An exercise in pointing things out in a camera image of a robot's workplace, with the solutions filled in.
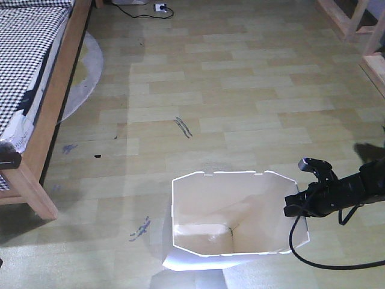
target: black cable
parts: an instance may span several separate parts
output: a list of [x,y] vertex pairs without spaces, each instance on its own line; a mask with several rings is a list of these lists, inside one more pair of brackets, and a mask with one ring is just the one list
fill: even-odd
[[168,8],[167,6],[164,6],[164,7],[163,7],[164,10],[167,10],[167,11],[170,11],[170,12],[171,12],[171,14],[168,15],[168,16],[166,16],[166,17],[152,16],[152,15],[147,15],[147,14],[141,14],[141,15],[133,16],[133,15],[129,14],[128,12],[124,11],[124,10],[121,8],[121,6],[116,5],[116,4],[114,4],[114,3],[111,3],[111,5],[118,7],[120,11],[122,11],[125,15],[130,16],[131,18],[170,19],[170,18],[172,18],[172,17],[174,16],[174,14],[175,14],[174,10],[172,10],[171,8]]
[[383,266],[385,265],[385,260],[382,260],[382,261],[377,261],[377,262],[371,262],[371,263],[364,263],[364,264],[356,264],[356,265],[345,265],[345,266],[335,266],[335,265],[323,265],[323,264],[318,264],[318,263],[314,263],[314,262],[311,262],[309,260],[306,260],[305,258],[303,258],[302,256],[300,256],[294,249],[293,247],[293,233],[294,233],[294,229],[295,227],[297,226],[297,223],[298,221],[300,220],[301,218],[301,215],[302,213],[304,212],[306,206],[309,204],[312,196],[314,196],[314,194],[310,195],[305,204],[303,205],[300,213],[298,214],[297,218],[295,219],[295,222],[290,230],[290,234],[289,234],[289,246],[290,246],[290,250],[291,252],[294,254],[294,256],[297,257],[297,259],[299,259],[300,261],[302,261],[303,263],[307,264],[307,265],[310,265],[310,266],[313,266],[313,267],[316,267],[316,268],[319,268],[319,269],[327,269],[327,270],[357,270],[357,269],[367,269],[367,268],[373,268],[373,267],[378,267],[378,266]]

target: floor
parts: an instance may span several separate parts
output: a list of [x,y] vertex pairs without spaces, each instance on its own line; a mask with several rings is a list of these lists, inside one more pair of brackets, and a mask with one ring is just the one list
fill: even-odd
[[[383,157],[385,100],[311,0],[169,0],[175,17],[94,10],[88,31],[105,67],[91,98],[60,128],[44,184],[60,211],[0,210],[4,289],[384,288],[383,268],[316,269],[293,254],[224,270],[162,266],[171,180],[197,170],[273,170],[298,182],[302,157],[339,177]],[[125,7],[153,14],[152,6]],[[174,121],[184,121],[192,136]],[[383,203],[308,218],[298,249],[323,264],[385,259]],[[145,225],[146,230],[138,233]]]

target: round rug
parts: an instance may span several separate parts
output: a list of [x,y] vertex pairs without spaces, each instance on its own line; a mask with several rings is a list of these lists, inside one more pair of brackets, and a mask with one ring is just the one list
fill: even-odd
[[95,38],[86,32],[61,122],[73,114],[91,95],[100,80],[102,70],[102,50]]

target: cardboard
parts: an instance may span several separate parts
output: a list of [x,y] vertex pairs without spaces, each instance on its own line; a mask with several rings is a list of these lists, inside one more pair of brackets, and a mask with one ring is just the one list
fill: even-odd
[[[164,222],[163,266],[175,270],[225,269],[261,255],[289,253],[295,217],[285,217],[285,196],[297,183],[274,172],[195,172],[172,182]],[[302,217],[293,245],[309,241]]]

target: white object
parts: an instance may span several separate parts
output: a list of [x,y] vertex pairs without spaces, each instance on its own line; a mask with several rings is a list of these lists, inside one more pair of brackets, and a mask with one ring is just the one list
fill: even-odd
[[154,4],[154,10],[155,10],[156,12],[167,13],[166,6],[167,6],[166,3],[155,3],[155,4]]
[[[175,270],[225,269],[289,253],[295,217],[285,217],[285,196],[297,183],[274,172],[195,172],[174,179],[164,223],[163,266]],[[309,241],[298,222],[295,247]]]
[[115,5],[144,5],[147,4],[149,0],[112,0],[112,3]]

